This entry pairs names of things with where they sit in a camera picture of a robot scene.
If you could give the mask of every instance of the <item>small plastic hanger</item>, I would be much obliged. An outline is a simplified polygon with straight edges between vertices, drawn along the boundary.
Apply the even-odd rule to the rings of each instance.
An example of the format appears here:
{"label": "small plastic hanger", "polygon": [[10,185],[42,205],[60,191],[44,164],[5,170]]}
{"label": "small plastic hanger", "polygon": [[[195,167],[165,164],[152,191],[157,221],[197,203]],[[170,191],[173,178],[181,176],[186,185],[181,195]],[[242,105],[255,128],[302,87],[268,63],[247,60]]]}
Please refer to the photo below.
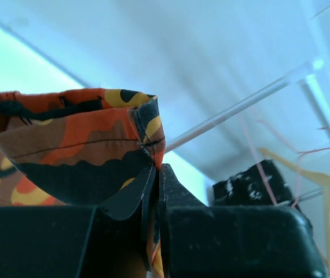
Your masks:
{"label": "small plastic hanger", "polygon": [[271,152],[266,148],[258,148],[258,150],[263,156],[270,157],[278,161],[279,163],[291,169],[292,171],[300,171],[300,175],[302,177],[305,177],[308,180],[313,181],[322,187],[323,197],[324,197],[325,234],[326,234],[326,249],[327,249],[327,258],[324,258],[324,261],[327,265],[328,274],[330,276],[330,175],[301,169],[297,165],[287,161],[286,159]]}

